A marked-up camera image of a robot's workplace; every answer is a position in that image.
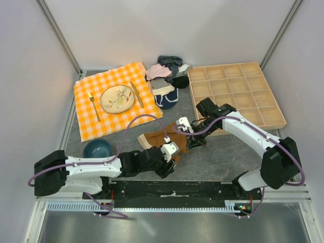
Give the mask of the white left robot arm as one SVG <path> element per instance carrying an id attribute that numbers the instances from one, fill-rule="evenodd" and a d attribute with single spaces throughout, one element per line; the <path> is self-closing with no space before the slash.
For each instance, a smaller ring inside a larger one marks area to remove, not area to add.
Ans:
<path id="1" fill-rule="evenodd" d="M 103 178 L 129 178 L 154 171 L 163 179 L 174 171 L 173 155 L 178 152 L 172 144 L 104 158 L 78 158 L 56 150 L 34 164 L 34 176 L 28 185 L 34 187 L 37 197 L 86 192 L 106 199 L 111 187 Z"/>

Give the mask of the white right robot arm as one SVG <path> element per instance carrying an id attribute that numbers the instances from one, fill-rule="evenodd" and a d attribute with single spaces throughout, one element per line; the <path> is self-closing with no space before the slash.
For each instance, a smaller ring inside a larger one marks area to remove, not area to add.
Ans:
<path id="1" fill-rule="evenodd" d="M 201 123 L 190 123 L 186 118 L 179 120 L 184 126 L 181 130 L 189 133 L 189 148 L 205 145 L 206 137 L 221 129 L 242 140 L 262 159 L 259 169 L 238 176 L 238 183 L 231 190 L 235 198 L 244 199 L 250 190 L 259 187 L 279 189 L 289 185 L 296 175 L 304 175 L 297 144 L 292 138 L 282 139 L 267 133 L 243 117 L 233 106 L 217 106 L 210 98 L 201 100 L 196 108 L 203 116 Z"/>

